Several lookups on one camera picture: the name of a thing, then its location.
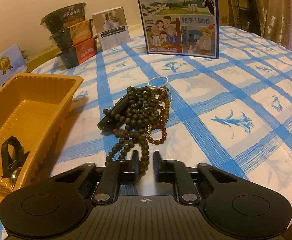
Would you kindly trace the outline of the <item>orange plastic tray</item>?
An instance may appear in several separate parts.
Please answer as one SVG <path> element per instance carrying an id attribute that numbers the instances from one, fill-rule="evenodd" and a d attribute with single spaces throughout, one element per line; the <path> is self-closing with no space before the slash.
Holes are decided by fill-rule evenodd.
<path id="1" fill-rule="evenodd" d="M 0 88 L 0 202 L 39 181 L 40 166 L 82 82 L 80 76 L 23 73 Z M 16 137 L 28 154 L 15 183 L 3 177 L 2 169 L 1 147 L 10 137 Z"/>

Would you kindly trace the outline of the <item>black noodle bowl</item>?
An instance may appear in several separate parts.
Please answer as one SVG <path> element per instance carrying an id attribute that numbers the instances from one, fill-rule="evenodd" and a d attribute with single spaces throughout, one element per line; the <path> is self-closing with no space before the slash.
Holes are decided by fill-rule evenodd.
<path id="1" fill-rule="evenodd" d="M 63 65 L 70 69 L 76 67 L 97 54 L 97 36 L 89 38 L 56 55 Z"/>
<path id="2" fill-rule="evenodd" d="M 50 39 L 55 42 L 61 51 L 70 49 L 93 36 L 91 22 L 92 20 L 88 19 L 62 29 L 57 33 L 52 34 Z"/>
<path id="3" fill-rule="evenodd" d="M 60 8 L 44 16 L 40 24 L 51 34 L 57 33 L 86 20 L 85 7 L 86 3 L 82 2 Z"/>

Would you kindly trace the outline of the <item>black band watch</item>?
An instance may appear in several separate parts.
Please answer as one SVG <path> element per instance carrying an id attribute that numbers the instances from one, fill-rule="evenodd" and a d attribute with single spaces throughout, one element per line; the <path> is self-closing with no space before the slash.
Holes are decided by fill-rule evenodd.
<path id="1" fill-rule="evenodd" d="M 13 147 L 13 157 L 9 153 L 9 146 Z M 9 137 L 1 146 L 2 178 L 13 178 L 21 170 L 29 154 L 29 151 L 24 151 L 17 137 Z"/>

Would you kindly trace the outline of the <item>dark blue milk carton box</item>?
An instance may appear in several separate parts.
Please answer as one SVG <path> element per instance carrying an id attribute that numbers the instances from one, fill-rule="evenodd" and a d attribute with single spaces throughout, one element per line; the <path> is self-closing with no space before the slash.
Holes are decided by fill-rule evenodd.
<path id="1" fill-rule="evenodd" d="M 218 0 L 138 0 L 149 54 L 219 57 Z"/>

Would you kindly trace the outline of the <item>black folding ladder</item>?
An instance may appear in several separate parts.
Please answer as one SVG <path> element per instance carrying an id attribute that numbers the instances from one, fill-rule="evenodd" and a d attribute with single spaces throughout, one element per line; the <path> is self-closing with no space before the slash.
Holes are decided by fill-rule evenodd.
<path id="1" fill-rule="evenodd" d="M 228 0 L 230 6 L 230 25 L 261 35 L 256 0 Z"/>

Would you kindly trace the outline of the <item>bottom black noodle bowl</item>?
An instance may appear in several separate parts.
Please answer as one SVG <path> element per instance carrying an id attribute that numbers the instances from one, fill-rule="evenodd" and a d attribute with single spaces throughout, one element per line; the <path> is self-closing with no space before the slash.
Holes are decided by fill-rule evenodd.
<path id="1" fill-rule="evenodd" d="M 89 38 L 56 55 L 63 65 L 70 69 L 76 67 L 97 54 L 97 36 Z"/>

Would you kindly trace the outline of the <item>light blue milk carton box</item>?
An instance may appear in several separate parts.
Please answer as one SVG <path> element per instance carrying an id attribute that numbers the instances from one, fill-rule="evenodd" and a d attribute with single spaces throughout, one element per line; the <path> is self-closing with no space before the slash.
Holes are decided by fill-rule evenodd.
<path id="1" fill-rule="evenodd" d="M 15 74 L 26 72 L 27 66 L 17 44 L 0 54 L 0 88 Z"/>

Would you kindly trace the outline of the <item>black rectangular case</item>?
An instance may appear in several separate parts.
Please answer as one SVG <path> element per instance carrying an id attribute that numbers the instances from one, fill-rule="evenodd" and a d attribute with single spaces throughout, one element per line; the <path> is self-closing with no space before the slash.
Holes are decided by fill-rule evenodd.
<path id="1" fill-rule="evenodd" d="M 102 132 L 110 132 L 115 128 L 119 128 L 124 122 L 120 118 L 116 119 L 116 115 L 123 116 L 129 107 L 129 97 L 122 97 L 115 106 L 109 110 L 109 115 L 105 115 L 97 124 Z"/>

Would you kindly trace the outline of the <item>blue white checkered tablecloth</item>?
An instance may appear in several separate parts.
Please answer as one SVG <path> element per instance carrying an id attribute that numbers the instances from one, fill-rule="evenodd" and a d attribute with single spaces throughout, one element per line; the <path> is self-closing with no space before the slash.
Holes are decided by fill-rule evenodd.
<path id="1" fill-rule="evenodd" d="M 117 142 L 97 127 L 129 86 L 166 83 L 172 102 L 164 159 L 209 163 L 282 194 L 292 206 L 292 52 L 232 27 L 220 30 L 217 60 L 149 55 L 143 37 L 67 69 L 52 59 L 34 74 L 83 83 L 41 168 L 54 176 L 84 163 L 103 166 Z M 292 220 L 286 231 L 292 239 Z"/>

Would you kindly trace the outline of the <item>small white product box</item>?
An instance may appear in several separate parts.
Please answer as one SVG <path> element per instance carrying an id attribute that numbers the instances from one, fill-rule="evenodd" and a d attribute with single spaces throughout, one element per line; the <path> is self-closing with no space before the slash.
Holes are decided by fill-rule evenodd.
<path id="1" fill-rule="evenodd" d="M 92 14 L 92 23 L 103 51 L 131 42 L 123 7 Z"/>

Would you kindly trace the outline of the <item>middle black noodle bowl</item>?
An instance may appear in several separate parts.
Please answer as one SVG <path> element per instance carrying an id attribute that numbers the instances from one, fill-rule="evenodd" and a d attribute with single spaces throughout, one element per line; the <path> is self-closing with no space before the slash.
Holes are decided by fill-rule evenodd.
<path id="1" fill-rule="evenodd" d="M 61 51 L 70 49 L 93 36 L 91 22 L 92 20 L 88 19 L 62 29 L 57 33 L 52 34 L 50 39 L 55 42 Z"/>

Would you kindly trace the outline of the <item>top black noodle bowl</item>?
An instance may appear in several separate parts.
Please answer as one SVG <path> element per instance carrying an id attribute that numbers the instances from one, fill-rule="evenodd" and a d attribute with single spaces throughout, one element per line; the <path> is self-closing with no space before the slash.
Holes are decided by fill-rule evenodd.
<path id="1" fill-rule="evenodd" d="M 60 8 L 44 16 L 40 24 L 51 34 L 57 33 L 86 20 L 85 7 L 86 3 L 82 2 Z"/>

